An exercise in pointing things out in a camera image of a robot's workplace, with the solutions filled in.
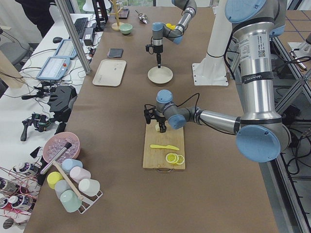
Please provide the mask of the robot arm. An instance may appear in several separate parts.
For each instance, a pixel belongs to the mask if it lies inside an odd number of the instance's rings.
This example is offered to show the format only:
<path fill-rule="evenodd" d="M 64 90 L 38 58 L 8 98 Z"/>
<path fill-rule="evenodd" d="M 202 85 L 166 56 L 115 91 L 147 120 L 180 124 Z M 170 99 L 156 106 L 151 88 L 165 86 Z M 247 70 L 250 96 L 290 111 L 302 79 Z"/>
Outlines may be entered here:
<path fill-rule="evenodd" d="M 151 43 L 146 45 L 146 51 L 153 49 L 153 53 L 156 53 L 157 68 L 161 68 L 161 53 L 163 52 L 163 38 L 179 44 L 182 39 L 185 30 L 188 28 L 188 24 L 192 18 L 196 15 L 197 4 L 194 0 L 172 0 L 172 4 L 183 11 L 183 15 L 175 28 L 172 29 L 162 22 L 154 22 L 152 24 L 152 38 Z"/>
<path fill-rule="evenodd" d="M 206 125 L 236 136 L 246 158 L 265 163 L 276 159 L 290 143 L 290 132 L 275 110 L 270 39 L 285 28 L 284 0 L 229 0 L 224 14 L 232 25 L 230 38 L 239 45 L 241 68 L 241 117 L 176 105 L 169 90 L 160 90 L 156 104 L 144 109 L 147 123 L 155 119 L 160 131 L 166 125 L 182 128 L 187 122 Z"/>

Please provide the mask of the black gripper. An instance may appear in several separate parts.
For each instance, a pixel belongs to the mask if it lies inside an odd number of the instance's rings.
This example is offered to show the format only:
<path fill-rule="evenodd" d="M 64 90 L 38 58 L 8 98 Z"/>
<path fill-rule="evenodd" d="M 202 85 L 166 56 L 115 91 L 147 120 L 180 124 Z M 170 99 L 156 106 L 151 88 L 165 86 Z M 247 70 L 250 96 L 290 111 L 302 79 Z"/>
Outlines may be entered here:
<path fill-rule="evenodd" d="M 165 133 L 167 127 L 165 125 L 166 118 L 161 116 L 160 113 L 157 112 L 156 106 L 151 104 L 144 105 L 144 117 L 146 120 L 146 124 L 150 124 L 152 119 L 155 119 L 159 123 L 159 131 L 160 133 Z"/>
<path fill-rule="evenodd" d="M 163 52 L 163 45 L 157 46 L 148 44 L 145 46 L 145 49 L 149 54 L 156 53 L 157 68 L 161 68 L 161 53 Z"/>

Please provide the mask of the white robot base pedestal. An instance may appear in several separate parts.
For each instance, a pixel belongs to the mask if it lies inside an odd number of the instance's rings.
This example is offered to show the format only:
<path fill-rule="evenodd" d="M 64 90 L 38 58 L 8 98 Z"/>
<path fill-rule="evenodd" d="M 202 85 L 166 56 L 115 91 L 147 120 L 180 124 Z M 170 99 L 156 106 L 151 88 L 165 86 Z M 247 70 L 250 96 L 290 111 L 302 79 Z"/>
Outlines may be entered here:
<path fill-rule="evenodd" d="M 225 16 L 226 3 L 226 0 L 219 1 L 205 58 L 192 64 L 195 86 L 228 86 L 225 51 L 230 44 L 232 23 Z"/>

